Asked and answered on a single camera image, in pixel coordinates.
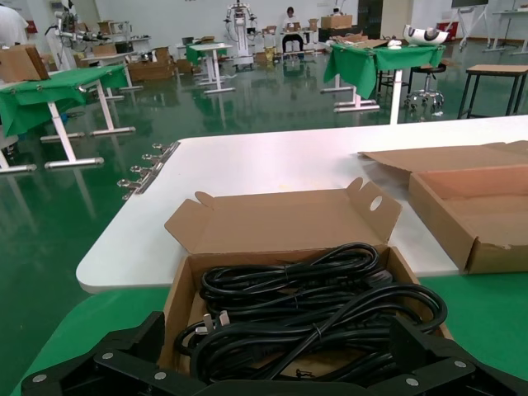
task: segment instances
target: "box flap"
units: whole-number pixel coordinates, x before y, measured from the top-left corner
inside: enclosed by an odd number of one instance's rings
[[[401,206],[372,182],[347,189],[213,197],[196,192],[165,223],[192,254],[288,252],[389,241]]]
[[[408,172],[452,171],[528,164],[528,142],[484,146],[412,148],[361,153],[378,163]]]

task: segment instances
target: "cardboard box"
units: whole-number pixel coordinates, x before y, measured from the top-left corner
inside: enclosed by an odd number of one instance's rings
[[[94,45],[92,52],[93,56],[108,56],[117,54],[117,49],[115,44]]]
[[[99,31],[103,35],[111,35],[112,34],[111,22],[112,21],[100,21],[100,22],[97,23],[99,25]]]
[[[14,45],[0,49],[0,78],[6,83],[50,78],[34,45]]]
[[[134,62],[128,65],[130,79],[133,82],[145,80],[165,80],[174,77],[172,62],[167,60],[158,62]]]
[[[460,270],[528,271],[528,165],[413,173],[409,195]]]
[[[409,203],[460,270],[528,270],[528,241],[517,232],[518,221],[528,224],[520,193],[528,191],[527,141],[363,154],[412,173]]]
[[[192,63],[187,59],[179,59],[176,61],[176,67],[180,73],[192,73]]]
[[[374,183],[362,185],[362,179],[356,179],[341,190],[254,196],[213,197],[196,192],[198,201],[186,200],[165,224],[191,255],[178,267],[165,305],[160,366],[188,374],[189,359],[172,346],[183,329],[202,319],[200,278],[215,266],[285,265],[361,241],[378,249],[381,264],[396,279],[417,283],[398,249],[387,246],[401,206]],[[439,335],[450,337],[445,327]],[[349,355],[337,353],[329,360],[312,357],[294,366],[320,375],[349,360]]]
[[[308,19],[308,23],[310,25],[310,30],[311,31],[317,31],[317,22],[319,22],[319,19]]]
[[[323,29],[346,29],[352,26],[352,15],[332,15],[321,18]]]

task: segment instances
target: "wooden table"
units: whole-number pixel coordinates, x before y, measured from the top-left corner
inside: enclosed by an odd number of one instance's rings
[[[468,68],[466,71],[468,78],[465,83],[464,95],[462,95],[462,102],[460,103],[459,119],[463,116],[466,118],[484,118],[487,115],[477,115],[473,113],[473,106],[475,103],[475,97],[477,96],[477,89],[479,88],[480,78],[482,76],[493,76],[493,77],[511,77],[513,80],[513,87],[511,88],[510,100],[508,101],[508,107],[506,109],[506,116],[512,113],[513,102],[517,96],[515,107],[513,108],[513,114],[516,115],[519,111],[519,105],[521,104],[522,92],[524,91],[526,84],[526,75],[528,74],[528,66],[526,65],[508,65],[508,64],[477,64],[472,68]],[[466,98],[468,96],[469,85],[471,78],[477,76],[473,87],[473,93],[471,94],[471,101],[469,102],[469,109],[464,110]]]

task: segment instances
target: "coiled cable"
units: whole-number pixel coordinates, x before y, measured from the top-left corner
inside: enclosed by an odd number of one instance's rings
[[[432,290],[393,283],[375,248],[343,245],[314,260],[283,266],[222,266],[201,278],[200,296],[217,318],[214,331],[181,332],[174,347],[191,357],[191,375],[220,380],[346,381],[367,386],[398,374],[389,353],[395,316],[433,333],[447,317],[446,303]],[[424,318],[420,313],[428,312]],[[295,360],[321,351],[349,351],[349,364],[319,377],[297,370]]]

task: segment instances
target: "stool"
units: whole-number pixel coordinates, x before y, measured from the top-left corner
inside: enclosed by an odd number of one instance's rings
[[[416,110],[417,104],[413,101],[422,99],[422,106],[427,106],[429,99],[432,99],[431,110],[436,111],[437,109],[444,106],[444,95],[440,91],[431,89],[431,78],[436,80],[435,74],[444,73],[447,70],[447,66],[444,64],[439,64],[437,68],[433,68],[431,65],[420,66],[416,68],[411,68],[411,77],[409,78],[409,88],[407,93],[407,99],[405,100],[405,106],[410,106],[411,110]],[[419,91],[412,91],[413,87],[413,74],[415,73],[425,73],[426,74],[426,84],[423,89]]]
[[[521,104],[522,92],[525,88],[526,75],[528,75],[528,66],[523,65],[507,65],[507,64],[477,64],[472,68],[466,70],[468,79],[465,82],[464,95],[462,95],[462,102],[460,103],[459,119],[467,115],[466,118],[485,118],[488,115],[477,115],[473,114],[473,105],[475,103],[475,97],[477,96],[477,89],[479,88],[479,82],[481,76],[495,76],[495,77],[513,77],[513,87],[511,88],[510,100],[508,101],[508,107],[506,109],[506,116],[512,113],[513,102],[517,95],[515,107],[513,108],[513,114],[517,114],[519,111],[519,105]],[[469,102],[469,109],[464,110],[466,98],[468,96],[469,84],[471,78],[477,76],[475,85],[473,87],[473,93],[471,94],[471,101]],[[517,91],[519,85],[519,78],[522,77],[521,86]]]

